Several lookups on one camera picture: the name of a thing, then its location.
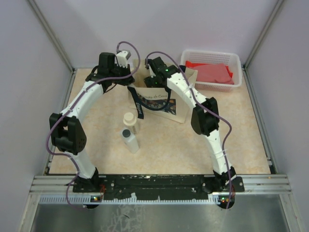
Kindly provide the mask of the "beige canvas tote bag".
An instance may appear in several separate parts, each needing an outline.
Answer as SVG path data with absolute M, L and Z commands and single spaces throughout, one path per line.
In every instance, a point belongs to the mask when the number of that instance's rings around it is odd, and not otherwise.
M 135 82 L 132 92 L 128 92 L 129 107 L 134 108 L 138 119 L 144 119 L 146 112 L 157 116 L 184 123 L 189 112 L 189 106 L 174 91 L 170 97 L 163 87 L 148 88 L 144 79 L 150 76 L 150 71 L 143 63 L 133 75 Z

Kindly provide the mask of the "white bottle dark cap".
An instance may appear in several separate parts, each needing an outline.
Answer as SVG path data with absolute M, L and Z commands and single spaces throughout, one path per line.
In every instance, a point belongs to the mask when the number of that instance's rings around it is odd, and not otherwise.
M 127 149 L 135 154 L 139 150 L 139 144 L 136 136 L 128 129 L 123 128 L 120 132 L 122 141 L 125 143 Z

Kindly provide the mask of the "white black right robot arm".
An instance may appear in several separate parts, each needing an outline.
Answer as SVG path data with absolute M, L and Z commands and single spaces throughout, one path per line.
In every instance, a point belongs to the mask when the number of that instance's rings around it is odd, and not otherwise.
M 220 139 L 219 122 L 223 119 L 219 116 L 216 99 L 207 98 L 197 91 L 177 64 L 167 66 L 161 57 L 146 58 L 145 67 L 150 71 L 153 83 L 171 89 L 192 109 L 191 127 L 196 134 L 204 136 L 208 143 L 216 187 L 232 192 L 236 172 L 228 161 L 224 143 Z

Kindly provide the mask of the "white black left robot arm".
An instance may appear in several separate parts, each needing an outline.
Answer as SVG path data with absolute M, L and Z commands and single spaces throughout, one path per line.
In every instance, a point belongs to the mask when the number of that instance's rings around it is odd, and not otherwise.
M 52 145 L 77 169 L 74 192 L 99 192 L 101 189 L 98 169 L 86 152 L 87 137 L 82 122 L 92 105 L 113 83 L 128 86 L 134 82 L 128 64 L 130 56 L 127 50 L 101 53 L 98 66 L 87 76 L 78 95 L 59 114 L 53 113 L 49 118 Z

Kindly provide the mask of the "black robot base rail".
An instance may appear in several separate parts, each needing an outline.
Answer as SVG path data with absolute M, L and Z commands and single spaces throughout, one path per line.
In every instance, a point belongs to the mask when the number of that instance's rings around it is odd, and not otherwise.
M 77 177 L 74 193 L 103 195 L 104 200 L 127 200 L 134 194 L 137 200 L 207 200 L 215 192 L 229 192 L 213 175 L 129 175 L 95 174 L 91 179 Z

